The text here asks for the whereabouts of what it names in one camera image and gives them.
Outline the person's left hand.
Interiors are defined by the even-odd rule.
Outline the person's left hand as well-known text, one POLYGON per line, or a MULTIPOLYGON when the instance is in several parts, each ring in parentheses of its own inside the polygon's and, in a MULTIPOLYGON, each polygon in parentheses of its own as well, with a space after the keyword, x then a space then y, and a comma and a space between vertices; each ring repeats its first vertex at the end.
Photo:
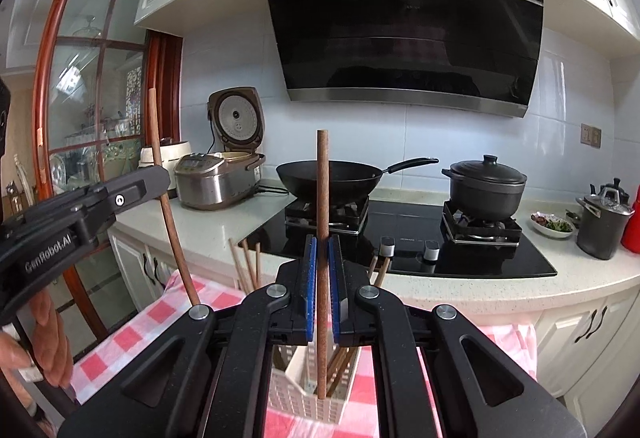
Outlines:
MULTIPOLYGON (((32 356, 51 386, 67 388, 73 374, 73 356, 63 320, 47 290, 35 294, 28 306, 36 322, 32 332, 32 356)), ((1 332, 1 366, 8 370, 32 366, 28 352, 6 332, 1 332)))

